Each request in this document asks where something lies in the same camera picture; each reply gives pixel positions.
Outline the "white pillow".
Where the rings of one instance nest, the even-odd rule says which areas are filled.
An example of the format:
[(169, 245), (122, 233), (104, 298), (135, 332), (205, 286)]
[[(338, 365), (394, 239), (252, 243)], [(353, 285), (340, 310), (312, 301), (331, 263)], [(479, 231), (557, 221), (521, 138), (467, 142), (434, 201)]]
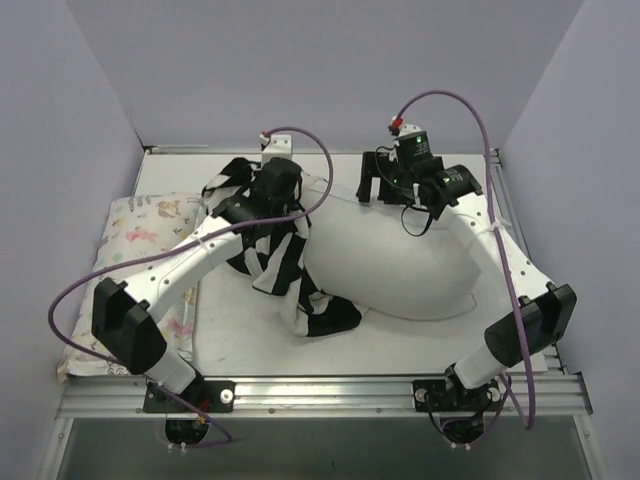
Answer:
[(442, 321), (474, 310), (480, 270), (446, 228), (409, 235), (400, 209), (361, 205), (353, 190), (303, 178), (311, 213), (304, 247), (306, 270), (317, 287), (359, 306), (414, 321)]

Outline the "black white checkered pillowcase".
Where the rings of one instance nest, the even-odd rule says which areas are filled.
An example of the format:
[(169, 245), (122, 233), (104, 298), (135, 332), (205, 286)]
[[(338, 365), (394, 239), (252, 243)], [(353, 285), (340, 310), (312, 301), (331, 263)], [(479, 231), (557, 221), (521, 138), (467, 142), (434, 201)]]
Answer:
[(203, 188), (207, 214), (230, 223), (249, 222), (241, 231), (243, 251), (228, 264), (252, 278), (252, 287), (279, 299), (280, 317), (302, 337), (321, 337), (356, 328), (363, 310), (351, 301), (326, 294), (305, 268), (303, 251), (313, 231), (298, 205), (287, 215), (268, 217), (252, 201), (252, 183), (263, 165), (236, 157)]

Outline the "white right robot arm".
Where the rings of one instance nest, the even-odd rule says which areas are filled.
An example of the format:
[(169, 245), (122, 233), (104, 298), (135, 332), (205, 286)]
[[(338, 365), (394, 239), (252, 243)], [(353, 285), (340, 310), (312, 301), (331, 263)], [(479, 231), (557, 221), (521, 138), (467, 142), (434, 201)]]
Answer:
[(532, 263), (495, 218), (487, 187), (467, 167), (445, 166), (417, 126), (397, 131), (393, 147), (363, 153), (359, 202), (370, 201), (373, 179), (380, 181), (380, 201), (428, 212), (430, 221), (455, 235), (491, 284), (510, 296), (510, 312), (485, 329), (480, 347), (451, 367), (443, 385), (446, 402), (465, 409), (479, 388), (564, 336), (577, 295)]

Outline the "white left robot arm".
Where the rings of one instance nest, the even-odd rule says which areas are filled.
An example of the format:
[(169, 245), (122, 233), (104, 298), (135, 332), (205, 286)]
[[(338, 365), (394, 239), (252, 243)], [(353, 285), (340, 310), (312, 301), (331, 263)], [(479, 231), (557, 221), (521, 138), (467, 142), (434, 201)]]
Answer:
[(244, 253), (273, 231), (272, 225), (236, 229), (207, 240), (206, 235), (244, 221), (285, 216), (297, 207), (302, 169), (274, 158), (256, 172), (248, 191), (235, 193), (212, 209), (193, 231), (195, 246), (182, 242), (167, 260), (117, 283), (100, 281), (94, 290), (92, 334), (130, 373), (146, 374), (164, 386), (167, 400), (180, 411), (196, 408), (207, 397), (202, 375), (158, 327), (179, 297), (217, 266)]

